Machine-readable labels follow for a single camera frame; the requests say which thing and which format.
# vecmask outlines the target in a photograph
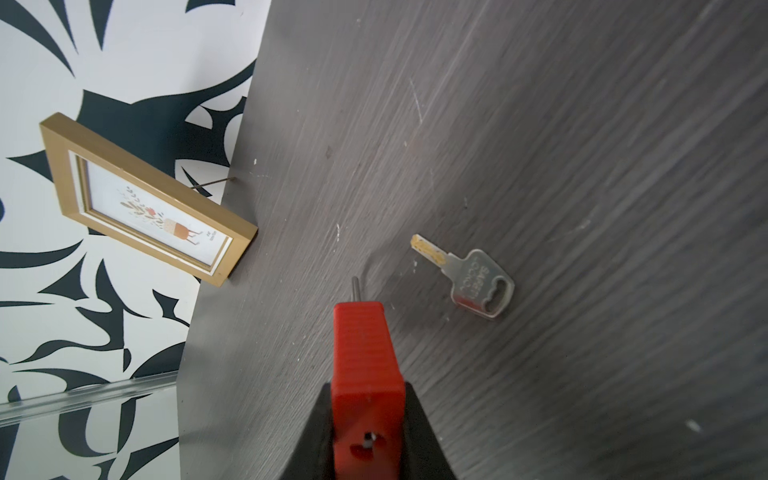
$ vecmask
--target patterned wall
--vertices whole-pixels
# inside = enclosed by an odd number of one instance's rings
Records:
[[[5,427],[16,436],[5,480],[178,480],[176,416],[171,387]]]
[[[199,280],[63,217],[38,124],[60,111],[186,185],[226,177],[268,8],[0,0],[0,402],[178,368]]]

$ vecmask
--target key blade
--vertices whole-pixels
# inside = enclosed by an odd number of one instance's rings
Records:
[[[440,268],[448,264],[448,254],[418,233],[411,237],[411,248]]]
[[[411,248],[437,265],[445,276],[453,280],[461,269],[461,259],[453,253],[446,253],[434,243],[419,234],[411,237]]]

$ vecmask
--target white mark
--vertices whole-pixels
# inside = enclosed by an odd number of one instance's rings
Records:
[[[567,237],[568,235],[572,235],[573,233],[576,233],[579,230],[583,230],[583,229],[589,227],[592,224],[592,217],[594,216],[594,212],[597,209],[598,209],[597,207],[593,208],[592,211],[589,213],[589,215],[587,215],[587,218],[583,219],[581,221],[581,223],[578,225],[578,227],[574,228],[573,230],[569,230],[569,231],[565,232],[560,237],[555,237],[555,238],[553,238],[551,240],[547,240],[547,243],[554,242],[555,240],[563,239],[563,238]]]
[[[416,110],[419,112],[419,124],[421,124],[424,119],[422,118],[422,107],[419,105],[419,97],[416,97],[416,87],[413,86],[413,80],[411,78],[409,78],[408,81],[411,82],[411,91],[413,92],[413,99],[416,100]]]
[[[722,0],[712,0],[711,2],[707,3],[704,8],[701,9],[701,12],[699,12],[699,18],[696,19],[697,22],[701,22],[705,20],[708,16],[710,16],[710,13],[717,8],[722,3]]]
[[[701,425],[699,425],[694,419],[686,420],[685,426],[688,427],[692,432],[701,433]]]

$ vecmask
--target framed artwork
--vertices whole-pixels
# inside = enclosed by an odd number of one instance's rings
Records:
[[[63,114],[40,123],[61,212],[221,286],[255,225]]]

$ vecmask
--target key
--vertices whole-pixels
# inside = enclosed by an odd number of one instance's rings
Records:
[[[451,279],[451,300],[456,305],[487,319],[494,319],[512,300],[515,282],[486,252],[475,249],[465,259],[461,259],[453,253],[440,250],[418,234],[411,238],[411,247],[439,266],[443,274]]]

